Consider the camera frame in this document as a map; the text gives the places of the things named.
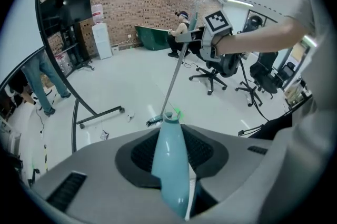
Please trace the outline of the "black television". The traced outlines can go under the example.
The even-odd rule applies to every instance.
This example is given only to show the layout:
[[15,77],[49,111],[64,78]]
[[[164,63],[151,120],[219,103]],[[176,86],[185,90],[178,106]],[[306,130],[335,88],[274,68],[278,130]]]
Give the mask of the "black television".
[[45,29],[70,26],[92,17],[90,0],[45,0],[41,3]]

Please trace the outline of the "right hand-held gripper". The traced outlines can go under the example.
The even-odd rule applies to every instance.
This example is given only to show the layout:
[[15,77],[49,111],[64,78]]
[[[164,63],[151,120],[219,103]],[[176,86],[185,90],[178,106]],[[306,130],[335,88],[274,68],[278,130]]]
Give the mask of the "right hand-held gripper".
[[193,42],[197,43],[200,45],[200,50],[197,54],[200,54],[204,60],[220,61],[220,58],[216,56],[213,39],[219,37],[219,40],[221,40],[224,37],[232,35],[232,24],[227,19],[223,10],[205,16],[203,21],[203,27],[188,31],[180,35],[176,40],[187,45]]

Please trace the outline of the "black office chair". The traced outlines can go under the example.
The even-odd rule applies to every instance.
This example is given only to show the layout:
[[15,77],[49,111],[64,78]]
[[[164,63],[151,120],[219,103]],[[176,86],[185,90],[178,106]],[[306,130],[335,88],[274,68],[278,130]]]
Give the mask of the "black office chair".
[[249,92],[251,95],[251,102],[248,104],[248,107],[251,107],[254,104],[255,99],[258,100],[258,106],[261,106],[263,102],[260,97],[257,95],[256,91],[265,91],[271,95],[277,93],[277,87],[275,86],[271,75],[273,64],[278,56],[278,52],[269,52],[269,53],[259,53],[257,61],[250,66],[250,76],[253,79],[254,87],[250,87],[248,80],[240,82],[240,85],[244,87],[237,87],[236,91],[245,91]]
[[221,77],[228,78],[236,74],[241,60],[241,53],[221,55],[219,62],[206,61],[199,54],[197,56],[204,61],[206,67],[212,69],[212,71],[209,72],[201,67],[197,67],[196,71],[202,71],[203,74],[192,75],[189,77],[189,80],[191,81],[194,78],[208,78],[211,86],[211,89],[207,92],[208,95],[212,95],[214,92],[214,81],[222,84],[222,90],[225,91],[227,84],[219,79],[217,75],[219,74]]
[[288,81],[294,74],[295,64],[292,62],[287,62],[280,71],[278,71],[274,76],[274,84],[280,89],[283,84]]

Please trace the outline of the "teal broom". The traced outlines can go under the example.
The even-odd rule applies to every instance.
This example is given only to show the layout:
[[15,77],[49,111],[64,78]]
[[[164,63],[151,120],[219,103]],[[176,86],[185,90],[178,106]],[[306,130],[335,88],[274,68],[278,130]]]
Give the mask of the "teal broom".
[[190,22],[187,20],[188,16],[187,13],[184,11],[181,12],[176,12],[175,13],[176,16],[178,16],[180,24],[177,27],[176,31],[168,31],[168,36],[167,36],[167,42],[170,46],[170,49],[172,50],[170,53],[168,53],[169,57],[174,57],[174,58],[178,58],[178,63],[176,65],[173,77],[171,79],[170,82],[170,86],[168,89],[168,92],[166,94],[161,112],[159,115],[150,118],[147,122],[146,122],[146,126],[150,127],[152,125],[155,125],[157,123],[160,123],[163,121],[163,115],[164,115],[164,110],[166,108],[166,104],[168,102],[169,96],[172,92],[172,88],[175,82],[175,79],[177,77],[177,74],[179,72],[180,66],[182,65],[182,61],[183,58],[186,57],[189,54],[188,51],[188,46],[186,47],[186,49],[184,49],[184,43],[179,43],[175,40],[175,36],[174,34],[177,33],[178,35],[182,34],[182,33],[186,33],[188,30],[194,30],[195,26],[196,26],[196,22],[197,22],[197,15],[198,12],[196,12],[195,16],[192,18],[192,25],[190,24]]

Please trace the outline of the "clear water bottle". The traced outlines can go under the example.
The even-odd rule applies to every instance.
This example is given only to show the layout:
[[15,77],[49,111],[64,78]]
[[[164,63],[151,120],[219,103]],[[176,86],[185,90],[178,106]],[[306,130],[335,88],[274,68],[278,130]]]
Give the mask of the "clear water bottle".
[[103,5],[96,4],[91,6],[92,19],[95,24],[104,22]]

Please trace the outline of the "teal dustpan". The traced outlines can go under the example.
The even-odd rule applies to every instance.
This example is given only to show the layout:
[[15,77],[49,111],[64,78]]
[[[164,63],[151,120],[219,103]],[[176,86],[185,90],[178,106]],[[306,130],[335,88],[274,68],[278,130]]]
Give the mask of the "teal dustpan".
[[151,174],[161,181],[164,202],[184,219],[189,203],[190,175],[180,116],[179,113],[177,117],[170,119],[163,115]]

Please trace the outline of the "person's right forearm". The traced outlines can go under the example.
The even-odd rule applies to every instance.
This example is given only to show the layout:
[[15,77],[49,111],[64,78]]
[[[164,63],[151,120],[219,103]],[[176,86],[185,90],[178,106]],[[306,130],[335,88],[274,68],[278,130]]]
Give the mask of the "person's right forearm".
[[280,23],[255,31],[215,38],[214,46],[217,55],[277,52],[293,47],[308,33],[299,21],[287,17]]

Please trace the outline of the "ceiling tube light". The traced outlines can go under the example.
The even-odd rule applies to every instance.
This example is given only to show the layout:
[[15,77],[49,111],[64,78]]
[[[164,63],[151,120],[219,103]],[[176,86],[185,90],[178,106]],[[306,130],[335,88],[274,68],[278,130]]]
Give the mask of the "ceiling tube light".
[[225,0],[227,3],[233,3],[233,4],[239,4],[242,6],[246,6],[246,7],[254,7],[252,4],[247,3],[247,2],[243,2],[243,1],[239,1],[239,0]]

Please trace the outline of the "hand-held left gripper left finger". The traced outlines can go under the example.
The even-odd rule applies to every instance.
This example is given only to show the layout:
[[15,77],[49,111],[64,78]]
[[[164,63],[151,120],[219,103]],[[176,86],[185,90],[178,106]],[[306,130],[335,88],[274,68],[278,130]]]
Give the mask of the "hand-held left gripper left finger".
[[152,175],[152,164],[160,130],[152,129],[121,146],[115,156],[119,173],[139,188],[160,188],[160,178]]

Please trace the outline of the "white water dispenser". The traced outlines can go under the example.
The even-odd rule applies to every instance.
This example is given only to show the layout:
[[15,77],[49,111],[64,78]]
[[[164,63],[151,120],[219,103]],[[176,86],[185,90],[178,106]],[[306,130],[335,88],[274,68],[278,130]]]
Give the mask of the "white water dispenser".
[[92,31],[100,59],[103,60],[112,57],[107,25],[105,23],[95,24],[92,27]]

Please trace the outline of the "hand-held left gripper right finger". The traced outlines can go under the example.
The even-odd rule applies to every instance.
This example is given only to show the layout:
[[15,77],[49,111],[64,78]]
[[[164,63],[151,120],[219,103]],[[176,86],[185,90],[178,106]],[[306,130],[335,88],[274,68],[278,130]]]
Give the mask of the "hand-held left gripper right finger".
[[228,149],[222,143],[185,124],[182,124],[181,128],[189,164],[196,178],[199,180],[215,176],[229,159]]

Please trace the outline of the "person's grey shirt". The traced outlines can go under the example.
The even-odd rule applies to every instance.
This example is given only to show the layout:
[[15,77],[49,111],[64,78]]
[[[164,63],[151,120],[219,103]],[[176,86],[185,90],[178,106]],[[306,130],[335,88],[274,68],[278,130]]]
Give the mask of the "person's grey shirt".
[[317,48],[302,78],[312,95],[276,134],[262,164],[251,177],[254,190],[281,188],[307,192],[318,181],[337,143],[337,32],[323,0],[296,0],[286,19],[291,36],[311,33]]

